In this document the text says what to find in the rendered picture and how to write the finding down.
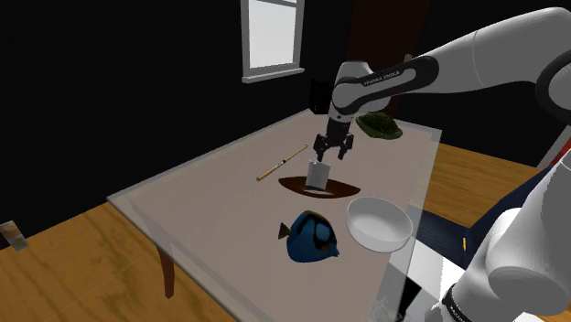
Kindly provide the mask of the wooden stick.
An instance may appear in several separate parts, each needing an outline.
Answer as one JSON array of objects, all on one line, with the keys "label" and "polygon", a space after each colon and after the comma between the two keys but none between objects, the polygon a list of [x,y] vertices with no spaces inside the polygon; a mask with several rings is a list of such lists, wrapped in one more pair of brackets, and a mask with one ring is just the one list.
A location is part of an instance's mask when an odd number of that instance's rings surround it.
[{"label": "wooden stick", "polygon": [[308,145],[304,145],[302,148],[300,148],[299,150],[295,151],[292,155],[282,159],[281,161],[279,161],[277,164],[275,164],[274,166],[272,166],[271,168],[265,170],[262,174],[260,174],[259,176],[256,177],[256,181],[261,181],[263,179],[265,179],[266,177],[268,177],[269,175],[271,175],[272,173],[274,173],[278,168],[280,168],[281,166],[283,166],[285,163],[287,163],[288,161],[290,161],[293,157],[297,156],[298,154],[300,154],[301,152],[303,152],[304,150],[306,150],[308,148]]}]

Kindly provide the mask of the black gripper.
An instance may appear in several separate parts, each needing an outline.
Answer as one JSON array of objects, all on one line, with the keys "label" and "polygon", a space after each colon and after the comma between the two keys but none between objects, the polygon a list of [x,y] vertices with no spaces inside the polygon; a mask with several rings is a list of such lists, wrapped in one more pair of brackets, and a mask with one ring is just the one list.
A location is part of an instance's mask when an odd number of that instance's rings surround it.
[{"label": "black gripper", "polygon": [[329,146],[338,146],[338,159],[342,160],[346,153],[352,149],[354,135],[350,133],[350,122],[341,122],[336,119],[329,118],[326,130],[326,136],[317,134],[313,149],[315,150],[318,162],[323,161],[325,152]]}]

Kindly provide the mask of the grey table with brown legs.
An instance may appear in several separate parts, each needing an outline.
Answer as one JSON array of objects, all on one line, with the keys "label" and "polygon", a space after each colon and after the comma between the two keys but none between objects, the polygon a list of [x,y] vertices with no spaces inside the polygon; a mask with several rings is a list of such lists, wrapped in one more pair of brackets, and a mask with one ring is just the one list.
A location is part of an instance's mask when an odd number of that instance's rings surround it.
[{"label": "grey table with brown legs", "polygon": [[[327,117],[303,111],[111,196],[111,203],[240,322],[394,322],[413,244],[373,252],[350,236],[349,200],[284,188],[303,176]],[[256,177],[308,148],[261,181]],[[295,263],[280,223],[324,215],[340,255]]]}]

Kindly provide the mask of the black box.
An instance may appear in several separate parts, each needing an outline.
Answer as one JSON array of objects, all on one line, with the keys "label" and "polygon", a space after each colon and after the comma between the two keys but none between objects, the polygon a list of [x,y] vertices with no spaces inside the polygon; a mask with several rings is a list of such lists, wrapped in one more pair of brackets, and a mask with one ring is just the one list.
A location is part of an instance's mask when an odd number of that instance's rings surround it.
[{"label": "black box", "polygon": [[327,114],[333,87],[324,80],[312,79],[309,93],[309,109],[313,114]]}]

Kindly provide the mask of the white framed window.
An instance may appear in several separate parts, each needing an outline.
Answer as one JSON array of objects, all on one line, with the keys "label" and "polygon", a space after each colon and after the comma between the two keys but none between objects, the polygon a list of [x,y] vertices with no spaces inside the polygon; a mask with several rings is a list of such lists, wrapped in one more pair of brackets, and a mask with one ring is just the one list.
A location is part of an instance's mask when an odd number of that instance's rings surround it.
[{"label": "white framed window", "polygon": [[306,0],[241,0],[242,82],[300,74]]}]

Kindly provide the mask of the dark brown oval tray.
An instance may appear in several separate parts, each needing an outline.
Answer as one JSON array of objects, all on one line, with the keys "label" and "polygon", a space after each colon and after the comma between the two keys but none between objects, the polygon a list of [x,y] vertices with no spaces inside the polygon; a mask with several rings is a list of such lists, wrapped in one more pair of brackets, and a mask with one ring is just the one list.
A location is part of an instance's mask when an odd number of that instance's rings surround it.
[{"label": "dark brown oval tray", "polygon": [[317,199],[339,199],[358,194],[361,189],[352,185],[329,179],[324,190],[308,188],[306,177],[281,177],[278,182],[286,189],[297,194]]}]

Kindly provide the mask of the silver metal flask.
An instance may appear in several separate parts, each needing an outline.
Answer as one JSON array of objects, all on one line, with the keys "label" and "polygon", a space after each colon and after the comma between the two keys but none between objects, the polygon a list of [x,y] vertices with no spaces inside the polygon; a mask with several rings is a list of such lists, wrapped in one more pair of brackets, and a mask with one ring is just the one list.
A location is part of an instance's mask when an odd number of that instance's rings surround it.
[{"label": "silver metal flask", "polygon": [[329,180],[330,165],[317,160],[308,163],[306,186],[324,190]]}]

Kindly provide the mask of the dark brown door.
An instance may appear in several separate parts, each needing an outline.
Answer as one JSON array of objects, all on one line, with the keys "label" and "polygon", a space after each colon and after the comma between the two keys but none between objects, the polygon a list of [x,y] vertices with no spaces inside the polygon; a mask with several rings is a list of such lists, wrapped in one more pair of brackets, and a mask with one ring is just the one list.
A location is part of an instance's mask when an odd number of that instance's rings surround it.
[{"label": "dark brown door", "polygon": [[414,54],[432,0],[354,0],[346,60],[364,61],[374,71]]}]

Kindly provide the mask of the white bowl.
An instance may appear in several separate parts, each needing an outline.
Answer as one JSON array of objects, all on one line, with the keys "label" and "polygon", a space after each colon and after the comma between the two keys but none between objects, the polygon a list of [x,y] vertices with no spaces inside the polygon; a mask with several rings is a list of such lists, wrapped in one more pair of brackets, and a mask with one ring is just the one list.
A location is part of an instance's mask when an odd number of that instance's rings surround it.
[{"label": "white bowl", "polygon": [[396,252],[410,239],[414,225],[410,217],[386,199],[359,197],[347,207],[346,225],[362,247],[381,253]]}]

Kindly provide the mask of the small tan rectangular panel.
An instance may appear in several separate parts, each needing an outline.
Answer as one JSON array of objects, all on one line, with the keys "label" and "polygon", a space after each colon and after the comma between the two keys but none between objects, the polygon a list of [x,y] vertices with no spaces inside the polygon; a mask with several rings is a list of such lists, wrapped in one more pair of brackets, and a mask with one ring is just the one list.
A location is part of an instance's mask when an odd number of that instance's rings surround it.
[{"label": "small tan rectangular panel", "polygon": [[23,250],[29,246],[26,238],[13,220],[0,224],[0,233],[16,251]]}]

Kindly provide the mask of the blue fish toy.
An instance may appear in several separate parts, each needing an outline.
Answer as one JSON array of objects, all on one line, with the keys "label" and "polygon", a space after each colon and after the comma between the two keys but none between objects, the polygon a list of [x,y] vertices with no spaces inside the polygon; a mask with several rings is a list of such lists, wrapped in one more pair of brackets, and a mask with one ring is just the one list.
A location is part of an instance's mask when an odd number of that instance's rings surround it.
[{"label": "blue fish toy", "polygon": [[286,238],[289,258],[296,263],[314,263],[338,257],[338,240],[330,222],[312,210],[302,212],[288,227],[280,223],[278,239]]}]

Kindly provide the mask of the navy robot stand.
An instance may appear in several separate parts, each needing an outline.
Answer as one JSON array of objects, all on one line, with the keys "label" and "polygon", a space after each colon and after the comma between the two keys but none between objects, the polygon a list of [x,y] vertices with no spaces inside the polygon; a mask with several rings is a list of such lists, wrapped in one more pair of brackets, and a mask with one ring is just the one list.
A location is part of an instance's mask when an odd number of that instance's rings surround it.
[{"label": "navy robot stand", "polygon": [[520,208],[551,168],[552,166],[547,166],[504,196],[469,228],[424,210],[416,238],[460,268],[466,269],[496,219],[508,209]]}]

